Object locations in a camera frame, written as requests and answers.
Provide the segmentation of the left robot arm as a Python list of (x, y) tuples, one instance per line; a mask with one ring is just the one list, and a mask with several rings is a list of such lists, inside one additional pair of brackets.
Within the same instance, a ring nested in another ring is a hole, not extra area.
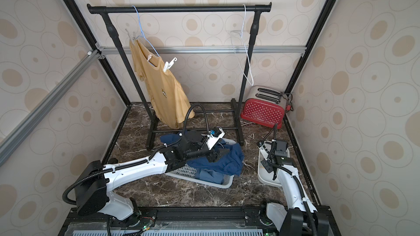
[(63, 201), (74, 205), (79, 216), (101, 213), (120, 221), (138, 218), (140, 211), (135, 201), (114, 193), (115, 189), (148, 176), (183, 168), (191, 160), (206, 158), (215, 162), (220, 158), (215, 146), (225, 135), (221, 127), (207, 127), (204, 134), (187, 129), (189, 116), (195, 107), (206, 112), (200, 103), (191, 105), (175, 142), (156, 148), (148, 157), (129, 162), (107, 165), (100, 161), (91, 162), (79, 178), (64, 190)]

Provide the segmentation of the slate blue t-shirt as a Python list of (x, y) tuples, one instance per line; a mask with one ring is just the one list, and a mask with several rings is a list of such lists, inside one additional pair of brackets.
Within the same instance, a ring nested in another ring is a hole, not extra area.
[(219, 185), (223, 184), (224, 182), (224, 174), (211, 169), (197, 169), (195, 178), (201, 181), (211, 182)]

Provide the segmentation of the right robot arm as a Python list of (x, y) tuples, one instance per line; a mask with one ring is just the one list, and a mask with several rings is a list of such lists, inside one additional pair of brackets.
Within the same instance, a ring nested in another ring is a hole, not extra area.
[(299, 170), (288, 152), (288, 143), (277, 138), (278, 126), (257, 143), (259, 149), (258, 178), (283, 190), (286, 206), (265, 205), (265, 218), (275, 225), (279, 236), (330, 235), (330, 223), (311, 202), (299, 177)]

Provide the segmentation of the dark blue t-shirt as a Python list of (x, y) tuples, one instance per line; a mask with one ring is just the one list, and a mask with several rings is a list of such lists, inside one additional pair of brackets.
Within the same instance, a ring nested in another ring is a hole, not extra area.
[(177, 170), (186, 164), (195, 168), (208, 168), (227, 175), (240, 175), (243, 168), (244, 154), (241, 147), (234, 147), (233, 151), (222, 158), (222, 163), (209, 162), (202, 157), (207, 151), (207, 135), (197, 131), (189, 131), (165, 135), (161, 138), (164, 143), (157, 149), (157, 152), (165, 156), (167, 171)]

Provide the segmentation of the white wire hanger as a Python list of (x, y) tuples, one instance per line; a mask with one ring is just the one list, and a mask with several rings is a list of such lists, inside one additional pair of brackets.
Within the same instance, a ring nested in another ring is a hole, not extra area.
[(252, 73), (252, 69), (251, 69), (251, 60), (250, 60), (250, 56), (248, 54), (248, 47), (245, 44), (245, 40), (243, 38), (244, 35), (244, 30), (245, 30), (245, 21), (246, 21), (246, 16), (247, 16), (247, 7), (245, 4), (243, 4), (243, 19), (242, 19), (242, 25), (241, 25), (241, 29), (240, 30), (233, 30), (230, 31), (230, 42), (231, 42), (231, 47), (234, 51), (234, 54), (237, 55), (236, 52), (236, 47), (234, 47), (233, 45), (233, 38), (234, 36), (238, 36), (238, 38), (240, 39), (242, 46), (245, 50), (245, 54), (246, 54), (246, 62), (245, 65), (248, 65), (248, 72), (245, 72), (245, 69), (242, 70), (243, 76), (246, 79), (246, 82), (250, 85), (250, 86), (254, 86), (254, 77), (253, 77), (253, 73)]

